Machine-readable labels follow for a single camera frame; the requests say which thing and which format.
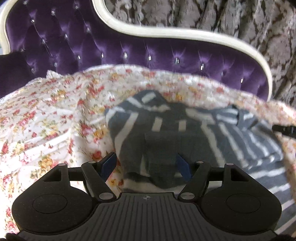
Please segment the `grey white striped garment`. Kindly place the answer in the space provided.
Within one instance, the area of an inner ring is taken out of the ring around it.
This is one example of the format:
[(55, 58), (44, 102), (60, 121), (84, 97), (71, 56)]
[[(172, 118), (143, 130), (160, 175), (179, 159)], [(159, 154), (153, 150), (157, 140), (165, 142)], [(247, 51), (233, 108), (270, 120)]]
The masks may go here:
[(276, 233), (295, 231), (295, 201), (281, 143), (270, 124), (234, 105), (204, 109), (169, 102), (144, 90), (105, 111), (121, 163), (124, 192), (179, 193), (185, 180), (177, 157), (214, 167), (233, 163), (273, 193), (282, 215)]

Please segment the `floral bed cover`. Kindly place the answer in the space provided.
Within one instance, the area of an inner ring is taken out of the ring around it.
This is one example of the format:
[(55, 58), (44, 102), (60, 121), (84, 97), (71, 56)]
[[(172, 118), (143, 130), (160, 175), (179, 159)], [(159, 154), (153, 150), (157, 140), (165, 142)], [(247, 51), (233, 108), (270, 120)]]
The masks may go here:
[(105, 109), (146, 89), (169, 101), (203, 108), (234, 104), (270, 123), (294, 123), (295, 110), (284, 103), (203, 76), (138, 66), (101, 66), (65, 76), (49, 71), (1, 99), (1, 235), (18, 232), (13, 201), (58, 163), (77, 167), (112, 150)]

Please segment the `purple tufted headboard white frame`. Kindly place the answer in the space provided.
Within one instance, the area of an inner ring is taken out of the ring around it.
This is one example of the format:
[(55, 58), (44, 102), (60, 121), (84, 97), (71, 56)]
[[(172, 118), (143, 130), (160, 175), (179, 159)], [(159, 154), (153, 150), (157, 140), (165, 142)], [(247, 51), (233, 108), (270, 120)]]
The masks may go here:
[(269, 100), (269, 65), (233, 37), (141, 27), (114, 18), (104, 1), (7, 1), (1, 10), (1, 96), (48, 70), (73, 74), (106, 64), (197, 74)]

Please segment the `brown silver damask curtain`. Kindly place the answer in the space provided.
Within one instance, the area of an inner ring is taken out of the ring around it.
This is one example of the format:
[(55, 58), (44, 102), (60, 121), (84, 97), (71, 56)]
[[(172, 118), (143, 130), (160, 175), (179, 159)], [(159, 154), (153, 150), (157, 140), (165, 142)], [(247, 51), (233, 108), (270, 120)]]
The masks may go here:
[(105, 1), (118, 20), (140, 26), (194, 28), (252, 45), (269, 63), (272, 98), (295, 107), (295, 1)]

